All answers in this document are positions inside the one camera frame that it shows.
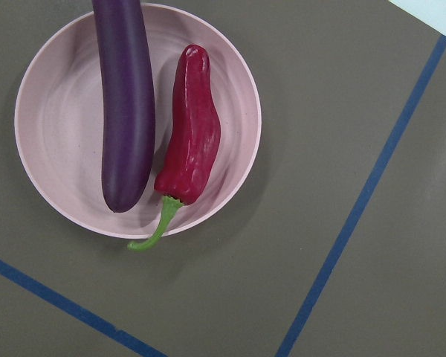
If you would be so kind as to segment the red chili pepper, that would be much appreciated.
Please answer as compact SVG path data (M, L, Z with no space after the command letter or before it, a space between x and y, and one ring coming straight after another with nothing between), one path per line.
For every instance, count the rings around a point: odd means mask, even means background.
M153 235L130 242L130 251L152 248L177 211L197 201L207 186L221 138L211 91L210 58L195 44L181 53L172 90L172 134L154 190L162 195L161 217Z

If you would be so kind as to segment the pink plate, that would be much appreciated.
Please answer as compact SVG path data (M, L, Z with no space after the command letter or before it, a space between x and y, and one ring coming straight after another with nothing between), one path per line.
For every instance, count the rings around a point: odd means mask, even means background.
M216 28L191 13L143 5L156 105L157 172L172 132L172 87L189 44L210 57L221 140L210 179L197 201L180 209L166 235L185 231L223 208L250 172L261 137L259 93L241 54ZM22 164L42 197L63 216L111 237L146 239L161 215L151 184L125 213L110 211L101 188L103 96L94 16L87 13L54 34L25 72L14 115Z

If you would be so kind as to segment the purple eggplant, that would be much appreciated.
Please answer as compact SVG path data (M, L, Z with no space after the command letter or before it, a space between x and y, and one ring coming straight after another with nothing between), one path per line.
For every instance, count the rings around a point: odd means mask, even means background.
M140 200L152 169L155 96L139 1L93 1L103 87L101 184L109 209Z

